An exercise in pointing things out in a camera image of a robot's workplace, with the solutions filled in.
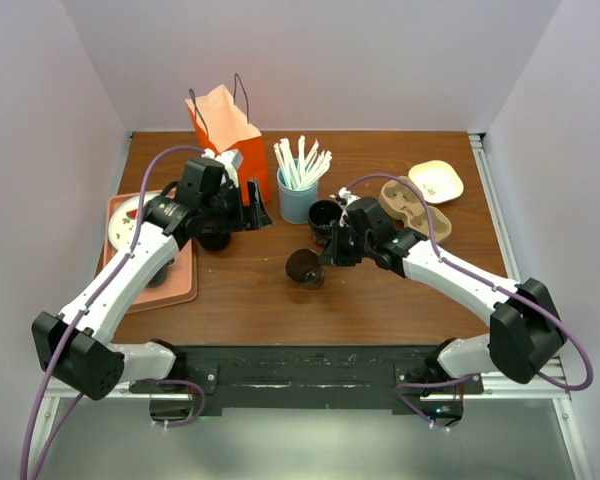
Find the black cup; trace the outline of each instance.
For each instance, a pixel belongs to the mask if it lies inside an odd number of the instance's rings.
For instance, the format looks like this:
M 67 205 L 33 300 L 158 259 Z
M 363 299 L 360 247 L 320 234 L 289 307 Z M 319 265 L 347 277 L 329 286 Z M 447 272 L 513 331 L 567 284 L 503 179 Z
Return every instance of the black cup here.
M 342 208 L 332 200 L 319 200 L 309 208 L 309 227 L 316 245 L 324 247 L 331 238 L 331 222 L 340 220 Z
M 324 270 L 313 250 L 296 250 L 287 259 L 287 276 L 308 290 L 320 288 L 324 283 Z

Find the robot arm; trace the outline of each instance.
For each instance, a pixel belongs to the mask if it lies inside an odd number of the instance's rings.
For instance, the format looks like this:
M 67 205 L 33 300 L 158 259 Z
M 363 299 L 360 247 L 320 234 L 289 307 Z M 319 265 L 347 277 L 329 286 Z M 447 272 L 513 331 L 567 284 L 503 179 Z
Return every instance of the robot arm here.
M 187 163 L 174 198 L 158 195 L 148 202 L 133 251 L 128 241 L 57 316 L 43 312 L 34 321 L 33 337 L 43 370 L 60 337 L 80 312 L 81 319 L 53 376 L 89 398 L 103 398 L 119 382 L 168 377 L 177 368 L 178 351 L 166 342 L 111 343 L 124 314 L 151 278 L 190 239 L 213 244 L 217 238 L 228 239 L 231 232 L 271 225 L 256 181 L 249 181 L 250 204 L 243 205 L 236 174 L 240 153 L 232 150 L 215 159 L 208 156 Z M 126 263 L 120 268 L 125 256 Z M 94 295 L 97 300 L 86 308 L 87 299 Z
M 513 291 L 557 317 L 551 296 L 541 282 L 529 279 L 518 284 L 484 272 L 442 249 L 438 248 L 440 255 L 436 255 L 426 236 L 409 228 L 397 230 L 376 199 L 345 198 L 342 193 L 337 199 L 346 206 L 338 225 L 332 225 L 321 264 L 353 266 L 365 257 L 371 258 L 380 268 L 439 290 L 490 327 L 487 335 L 443 342 L 428 362 L 427 381 L 499 370 L 516 382 L 528 383 L 564 345 L 565 337 L 553 324 L 496 289 Z

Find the plate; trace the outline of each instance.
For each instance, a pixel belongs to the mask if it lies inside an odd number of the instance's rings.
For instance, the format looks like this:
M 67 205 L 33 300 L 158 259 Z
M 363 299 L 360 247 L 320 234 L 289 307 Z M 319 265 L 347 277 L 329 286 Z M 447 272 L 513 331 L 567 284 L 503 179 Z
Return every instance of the plate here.
M 451 165 L 442 160 L 430 160 L 414 165 L 409 178 L 415 183 L 427 203 L 436 205 L 458 198 L 464 184 Z
M 144 195 L 144 204 L 146 205 L 151 199 L 155 198 L 158 194 L 155 192 L 147 192 Z M 122 202 L 122 204 L 116 208 L 113 215 L 109 219 L 109 228 L 107 233 L 109 236 L 109 243 L 116 250 L 124 245 L 127 241 L 127 237 L 136 226 L 136 213 L 138 206 L 140 205 L 139 195 L 135 195 L 130 199 Z

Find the white backdrop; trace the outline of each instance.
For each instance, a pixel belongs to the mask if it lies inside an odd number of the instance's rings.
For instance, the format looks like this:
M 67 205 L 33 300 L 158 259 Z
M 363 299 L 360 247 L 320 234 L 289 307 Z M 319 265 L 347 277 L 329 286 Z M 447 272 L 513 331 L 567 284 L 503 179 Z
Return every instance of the white backdrop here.
M 31 323 L 92 278 L 126 132 L 57 0 L 0 0 L 0 480 L 42 373 Z
M 486 138 L 520 270 L 591 354 L 596 379 L 573 405 L 600 479 L 600 0 L 564 0 Z
M 559 0 L 62 0 L 123 123 L 240 72 L 260 129 L 486 131 Z

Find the orange paper bag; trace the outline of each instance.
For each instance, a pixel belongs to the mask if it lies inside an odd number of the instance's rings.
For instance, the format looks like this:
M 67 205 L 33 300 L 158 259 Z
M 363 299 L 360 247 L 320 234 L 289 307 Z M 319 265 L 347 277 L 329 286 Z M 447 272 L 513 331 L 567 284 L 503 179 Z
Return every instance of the orange paper bag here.
M 198 134 L 200 146 L 210 148 L 216 154 L 234 148 L 238 149 L 243 157 L 242 164 L 238 169 L 242 201 L 245 205 L 248 204 L 247 180 L 255 178 L 260 184 L 262 200 L 269 202 L 271 186 L 269 185 L 264 141 L 260 130 L 249 123 L 248 100 L 247 115 L 245 115 L 236 106 L 234 96 L 224 85 L 220 85 L 209 94 L 200 97 L 196 97 L 192 90 L 189 93 L 191 99 L 186 100 L 186 103 L 191 121 Z

